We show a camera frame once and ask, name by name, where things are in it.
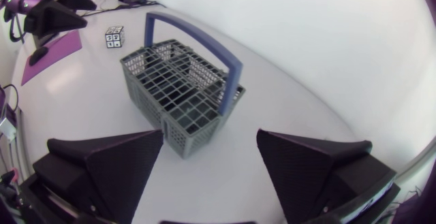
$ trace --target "gray plastic basket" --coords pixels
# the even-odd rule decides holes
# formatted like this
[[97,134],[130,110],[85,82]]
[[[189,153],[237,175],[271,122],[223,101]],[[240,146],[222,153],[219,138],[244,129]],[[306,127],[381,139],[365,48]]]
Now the gray plastic basket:
[[[238,85],[242,63],[184,20],[161,12],[149,12],[146,18],[146,47],[121,59],[127,88],[143,115],[163,129],[167,142],[185,159],[210,141],[245,92]],[[174,39],[152,45],[155,19],[190,34],[229,67],[229,74]]]

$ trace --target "white surface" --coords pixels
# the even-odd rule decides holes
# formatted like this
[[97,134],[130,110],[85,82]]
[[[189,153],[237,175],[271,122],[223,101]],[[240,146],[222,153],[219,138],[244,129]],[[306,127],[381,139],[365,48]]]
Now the white surface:
[[[3,14],[4,10],[0,10],[0,16]],[[16,54],[18,54],[20,46],[9,42],[9,25],[3,22],[3,18],[0,18],[0,86],[5,86],[11,82]],[[11,46],[16,46],[17,52],[15,55]]]
[[[119,63],[143,45],[147,10],[164,9],[151,6],[87,18],[88,27],[80,30],[84,48],[21,86],[26,58],[35,50],[32,41],[26,42],[18,55],[13,83],[20,93],[32,162],[48,152],[49,138],[83,140],[152,129],[130,101]],[[258,152],[257,130],[348,142],[356,137],[334,112],[280,69],[211,28],[183,18],[211,34],[243,62],[240,83],[247,92],[215,139],[188,160],[164,144],[134,223],[154,224],[164,219],[280,223],[284,215]],[[104,33],[112,26],[125,26],[126,42],[122,48],[109,50]],[[157,21],[155,42],[171,38],[223,67],[188,35]]]
[[[436,134],[436,76],[423,77],[436,73],[436,38],[424,0],[158,1],[295,77],[359,138],[392,149],[373,154],[395,170]],[[418,84],[429,98],[413,97]]]

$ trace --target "white table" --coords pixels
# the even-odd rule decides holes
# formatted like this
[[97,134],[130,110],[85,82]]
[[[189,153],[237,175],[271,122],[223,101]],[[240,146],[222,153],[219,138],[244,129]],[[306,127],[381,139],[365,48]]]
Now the white table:
[[[164,144],[134,223],[281,223],[283,211],[257,148],[257,130],[344,142],[356,141],[356,136],[315,95],[280,69],[213,29],[161,6],[88,17],[88,27],[80,30],[83,49],[21,86],[26,59],[35,50],[27,38],[13,83],[24,112],[29,160],[37,161],[48,152],[49,138],[83,140],[153,129],[130,101],[119,63],[143,46],[145,15],[151,10],[180,16],[226,46],[244,64],[240,83],[247,92],[213,141],[188,160]],[[125,45],[107,49],[104,33],[118,25],[125,26]],[[155,42],[172,38],[223,67],[194,39],[157,21]]]

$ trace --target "white wall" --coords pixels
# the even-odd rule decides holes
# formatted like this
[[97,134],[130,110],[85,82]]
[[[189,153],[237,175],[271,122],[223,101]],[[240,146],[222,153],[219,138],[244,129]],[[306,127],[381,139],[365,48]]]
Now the white wall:
[[396,170],[436,134],[436,39],[425,0],[158,1],[295,77]]
[[0,85],[5,86],[11,82],[15,67],[15,60],[21,43],[12,43],[9,39],[10,22],[3,21],[4,9],[0,10]]

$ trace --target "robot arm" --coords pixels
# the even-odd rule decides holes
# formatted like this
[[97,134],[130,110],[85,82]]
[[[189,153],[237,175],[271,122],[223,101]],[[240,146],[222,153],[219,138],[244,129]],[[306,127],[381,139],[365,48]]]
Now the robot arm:
[[25,32],[38,37],[86,27],[87,22],[75,10],[95,10],[92,0],[0,0],[5,7],[4,20],[24,14]]

